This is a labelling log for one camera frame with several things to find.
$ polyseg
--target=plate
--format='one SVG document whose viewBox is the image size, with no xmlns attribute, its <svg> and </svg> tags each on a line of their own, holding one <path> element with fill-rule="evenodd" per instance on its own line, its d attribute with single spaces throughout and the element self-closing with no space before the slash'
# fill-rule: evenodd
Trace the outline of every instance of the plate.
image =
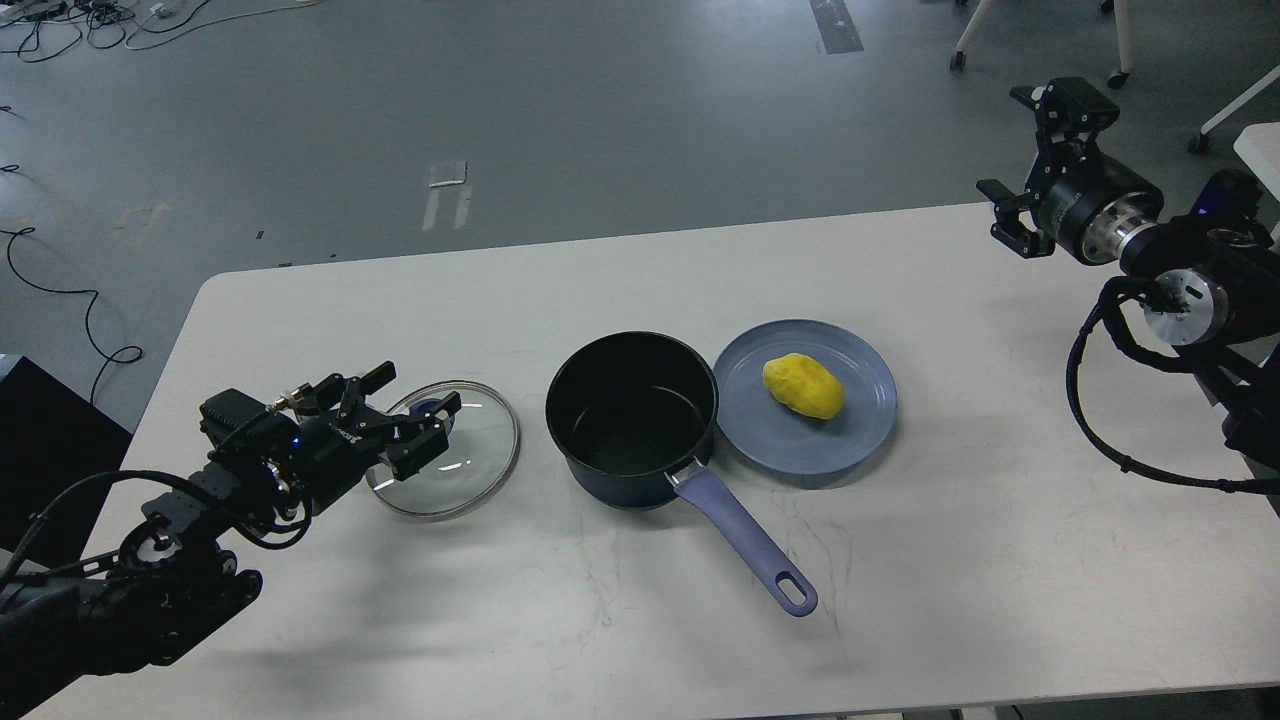
<svg viewBox="0 0 1280 720">
<path fill-rule="evenodd" d="M 764 387 L 764 364 L 788 352 L 822 363 L 845 387 L 831 420 L 805 418 Z M 854 333 L 818 320 L 776 320 L 740 334 L 716 360 L 718 423 L 724 437 L 760 466 L 788 475 L 849 470 L 876 451 L 897 415 L 888 365 Z"/>
</svg>

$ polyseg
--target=yellow play dough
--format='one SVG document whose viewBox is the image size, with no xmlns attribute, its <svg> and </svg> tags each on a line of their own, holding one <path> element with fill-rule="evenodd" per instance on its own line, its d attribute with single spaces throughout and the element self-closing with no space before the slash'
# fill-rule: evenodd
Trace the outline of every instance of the yellow play dough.
<svg viewBox="0 0 1280 720">
<path fill-rule="evenodd" d="M 791 410 L 829 420 L 845 406 L 845 387 L 822 363 L 791 352 L 764 364 L 764 387 Z"/>
</svg>

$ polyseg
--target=chair leg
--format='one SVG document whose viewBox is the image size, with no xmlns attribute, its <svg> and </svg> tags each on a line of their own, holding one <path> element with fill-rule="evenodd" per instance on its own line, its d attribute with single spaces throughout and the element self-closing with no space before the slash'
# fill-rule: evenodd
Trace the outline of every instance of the chair leg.
<svg viewBox="0 0 1280 720">
<path fill-rule="evenodd" d="M 963 70 L 965 61 L 965 47 L 973 42 L 973 36 L 978 32 L 978 28 L 987 19 L 987 13 L 991 12 L 991 6 L 996 4 L 996 0 L 982 0 L 978 3 L 978 8 L 973 12 L 973 17 L 969 18 L 969 24 L 964 28 L 964 35 L 960 36 L 960 42 L 956 42 L 956 54 L 951 56 L 951 69 Z"/>
<path fill-rule="evenodd" d="M 1236 97 L 1235 100 L 1231 100 L 1231 102 L 1228 104 L 1226 108 L 1222 108 L 1222 110 L 1219 114 L 1216 114 L 1212 118 L 1210 118 L 1208 122 L 1204 123 L 1201 127 L 1201 135 L 1208 135 L 1213 128 L 1216 128 L 1219 126 L 1219 123 L 1221 123 L 1222 120 L 1225 120 L 1226 118 L 1229 118 L 1231 115 L 1231 113 L 1235 113 L 1236 110 L 1239 110 L 1242 105 L 1244 105 L 1249 100 L 1253 100 L 1253 97 L 1257 94 L 1260 94 L 1263 90 L 1266 90 L 1266 87 L 1268 85 L 1274 83 L 1277 79 L 1280 79 L 1280 65 L 1276 65 L 1274 70 L 1271 70 L 1270 73 L 1262 76 L 1262 79 L 1260 79 L 1258 82 L 1253 83 L 1253 87 L 1251 87 L 1251 88 L 1245 90 L 1244 92 L 1242 92 L 1239 97 Z"/>
<path fill-rule="evenodd" d="M 1129 23 L 1129 0 L 1115 0 L 1116 44 L 1120 46 L 1120 69 L 1107 78 L 1107 87 L 1120 90 L 1133 72 L 1133 26 Z"/>
<path fill-rule="evenodd" d="M 973 17 L 969 18 L 969 24 L 964 28 L 964 35 L 960 36 L 960 42 L 956 42 L 956 53 L 964 53 L 969 44 L 973 42 L 974 33 L 982 27 L 982 23 L 987 19 L 987 13 L 991 12 L 991 6 L 996 4 L 996 0 L 982 0 L 978 3 L 978 8 L 974 9 Z"/>
</svg>

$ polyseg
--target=table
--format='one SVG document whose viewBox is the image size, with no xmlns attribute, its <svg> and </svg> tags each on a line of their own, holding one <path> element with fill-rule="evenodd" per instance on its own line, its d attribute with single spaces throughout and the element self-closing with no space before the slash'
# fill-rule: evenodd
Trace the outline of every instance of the table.
<svg viewBox="0 0 1280 720">
<path fill-rule="evenodd" d="M 1258 123 L 1240 131 L 1235 154 L 1272 196 L 1280 197 L 1280 123 Z"/>
<path fill-rule="evenodd" d="M 1062 370 L 1115 269 L 1024 261 L 989 223 L 975 204 L 212 278 L 125 466 L 197 469 L 196 409 L 225 387 L 269 398 L 392 359 L 383 407 L 451 378 L 504 393 L 516 471 L 456 521 L 402 521 L 357 488 L 294 548 L 228 542 L 265 574 L 256 603 L 177 665 L 84 678 L 33 716 L 733 717 L 1280 683 L 1280 521 L 1092 451 Z M 713 360 L 791 316 L 870 342 L 900 393 L 888 443 L 832 487 L 714 460 L 817 587 L 804 619 L 691 507 L 594 501 L 543 421 L 556 369 L 599 336 L 664 332 Z M 1196 383 L 1103 337 L 1082 382 L 1098 432 L 1243 477 Z M 116 488 L 91 550 L 157 493 Z"/>
</svg>

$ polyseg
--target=gray floor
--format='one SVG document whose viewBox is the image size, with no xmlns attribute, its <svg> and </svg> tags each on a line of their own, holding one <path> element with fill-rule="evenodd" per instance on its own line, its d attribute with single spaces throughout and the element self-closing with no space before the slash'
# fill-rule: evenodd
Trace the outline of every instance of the gray floor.
<svg viewBox="0 0 1280 720">
<path fill-rule="evenodd" d="M 220 0 L 204 13 L 273 5 Z M 146 347 L 99 389 L 132 428 L 214 274 L 977 201 L 975 179 L 1016 186 L 1034 154 L 1010 86 L 1082 74 L 1101 87 L 1117 65 L 1114 23 L 1092 0 L 1000 4 L 963 74 L 947 60 L 973 8 L 849 5 L 865 50 L 841 55 L 823 51 L 803 0 L 328 0 L 145 53 L 79 46 L 35 65 L 5 55 L 0 104 L 17 114 L 0 115 L 0 164 L 22 173 L 0 176 L 0 227 L 37 228 L 14 250 L 33 279 L 102 290 L 101 345 Z M 1242 127 L 1280 119 L 1277 87 L 1221 126 L 1208 156 L 1184 150 L 1275 67 L 1280 6 L 1132 5 L 1137 72 L 1106 91 L 1123 113 L 1102 145 L 1181 211 L 1213 169 L 1242 167 L 1230 150 Z M 47 46 L 64 42 L 60 29 Z M 0 31 L 0 46 L 22 35 Z M 424 231 L 429 168 L 457 159 L 470 163 L 465 218 L 454 188 Z M 1265 219 L 1276 215 L 1270 202 Z M 447 290 L 404 292 L 424 313 L 448 311 Z M 0 302 L 0 352 L 87 395 L 99 360 L 84 300 L 4 270 Z M 1239 698 L 1189 715 L 1149 700 L 1027 715 L 1262 716 L 1254 694 Z"/>
</svg>

